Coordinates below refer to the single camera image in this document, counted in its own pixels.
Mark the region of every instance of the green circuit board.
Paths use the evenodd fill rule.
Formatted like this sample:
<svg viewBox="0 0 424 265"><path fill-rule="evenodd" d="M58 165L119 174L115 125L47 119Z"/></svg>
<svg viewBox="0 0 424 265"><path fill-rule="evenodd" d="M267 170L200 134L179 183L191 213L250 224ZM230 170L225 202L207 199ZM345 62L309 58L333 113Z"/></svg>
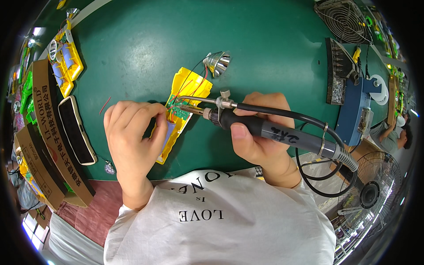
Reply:
<svg viewBox="0 0 424 265"><path fill-rule="evenodd" d="M174 103L174 100L171 100L166 105L166 108L171 107L171 104L173 104L173 103ZM183 102L179 102L179 103L173 104L173 107L171 109L169 109L170 112L175 112L174 115L177 116L178 118L183 119L183 120L187 120L187 118L189 117L190 113L189 112L182 111L179 108L176 108L175 106L178 106L178 105L189 105L189 106L192 106L192 105L191 104L188 104L187 101L183 101Z"/></svg>

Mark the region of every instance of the blue battery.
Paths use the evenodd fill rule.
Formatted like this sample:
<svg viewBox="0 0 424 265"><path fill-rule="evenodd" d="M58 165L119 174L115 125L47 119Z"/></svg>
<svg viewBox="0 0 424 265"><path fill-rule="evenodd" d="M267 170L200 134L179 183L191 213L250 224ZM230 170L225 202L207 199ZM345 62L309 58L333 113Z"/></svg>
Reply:
<svg viewBox="0 0 424 265"><path fill-rule="evenodd" d="M74 60L71 59L71 52L69 51L69 49L72 49L72 47L69 47L67 43L63 44L62 54L63 58L65 59L66 69L69 69L75 64Z"/></svg>
<svg viewBox="0 0 424 265"><path fill-rule="evenodd" d="M56 62L54 65L52 65L52 68L53 68L54 77L56 78L57 85L60 88L63 83L63 74L62 74L62 71L60 70L59 63Z"/></svg>
<svg viewBox="0 0 424 265"><path fill-rule="evenodd" d="M176 125L175 123L170 123L169 121L166 121L166 122L168 123L168 131L166 132L165 142L163 143L163 146L162 146L162 152L163 152L163 149L165 148L166 143L169 140L169 137L171 136L172 131L175 128L175 125Z"/></svg>

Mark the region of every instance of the soldering iron handle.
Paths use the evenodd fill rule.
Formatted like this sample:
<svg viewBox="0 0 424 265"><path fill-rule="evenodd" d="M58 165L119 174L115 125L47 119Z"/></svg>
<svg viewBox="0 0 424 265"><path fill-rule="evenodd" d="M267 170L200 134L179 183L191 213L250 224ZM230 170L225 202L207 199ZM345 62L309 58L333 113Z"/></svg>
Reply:
<svg viewBox="0 0 424 265"><path fill-rule="evenodd" d="M232 109L222 110L221 127L224 130L229 130L233 123L243 123L246 125L251 135L261 136L262 125L264 122L264 119L257 116L237 116L234 114Z"/></svg>
<svg viewBox="0 0 424 265"><path fill-rule="evenodd" d="M212 111L210 118L215 125L219 126L217 123L218 109ZM309 152L319 153L322 147L322 138L315 135L288 128L257 116L237 116L231 109L222 110L220 123L224 130L230 130L233 123L243 123L253 136L261 136ZM336 144L327 140L324 141L322 156L332 159L338 153Z"/></svg>

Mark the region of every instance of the soldering iron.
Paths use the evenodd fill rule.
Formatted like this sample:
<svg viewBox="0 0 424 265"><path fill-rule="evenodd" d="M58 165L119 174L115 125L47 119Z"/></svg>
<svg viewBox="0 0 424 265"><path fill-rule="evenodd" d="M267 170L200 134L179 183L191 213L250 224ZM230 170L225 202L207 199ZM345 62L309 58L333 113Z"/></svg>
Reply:
<svg viewBox="0 0 424 265"><path fill-rule="evenodd" d="M352 155L347 152L343 147L343 142L341 138L337 135L337 133L328 126L328 123L321 122L315 118L310 116L300 114L297 112L292 112L283 109L276 109L270 107L263 106L255 106L245 103L236 103L233 100L229 99L230 91L221 91L221 96L216 99L211 98L200 98L200 97L192 97L192 96L180 96L176 99L176 102L182 102L183 100L198 100L206 103L213 103L217 107L214 109L211 108L198 108L196 106L189 105L176 105L177 108L180 108L182 111L190 112L193 114L197 114L202 116L203 118L210 120L214 125L222 127L224 130L230 130L231 124L233 123L242 123L244 124L249 132L253 136L260 136L268 139L272 139L274 141L282 142L284 144L293 146L296 148L296 158L297 163L299 165L299 171L304 179L304 182L317 194L326 196L326 197L338 197L343 195L348 190L350 190L356 179L357 179L357 170L358 170L358 162L352 157ZM257 116L237 116L232 109L243 109L247 111L253 112L261 112L266 114L274 114L279 116L290 117L293 119L301 120L306 123L315 125L321 129L323 129L323 136L320 138L318 136L306 133L301 130L296 130L293 128L286 127L284 125L271 122L266 119L262 119ZM330 142L325 139L325 133L330 134L337 143ZM306 175L302 166L300 166L300 161L298 158L298 148L303 150L307 150L313 153L316 153L320 156L329 158L330 160L326 162L335 162L339 161L336 169L324 177L311 177ZM307 179L312 180L325 180L333 176L336 172L338 172L343 164L349 169L347 170L350 173L349 186L336 194L327 194L320 192L315 189Z"/></svg>

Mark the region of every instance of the knob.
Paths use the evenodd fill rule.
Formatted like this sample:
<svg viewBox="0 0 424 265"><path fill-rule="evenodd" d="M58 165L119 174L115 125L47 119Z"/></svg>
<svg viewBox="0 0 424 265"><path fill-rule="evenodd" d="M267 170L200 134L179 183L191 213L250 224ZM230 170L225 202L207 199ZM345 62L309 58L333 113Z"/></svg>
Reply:
<svg viewBox="0 0 424 265"><path fill-rule="evenodd" d="M228 100L228 98L230 97L231 93L230 90L221 90L220 91L221 97L225 98L226 100Z"/></svg>

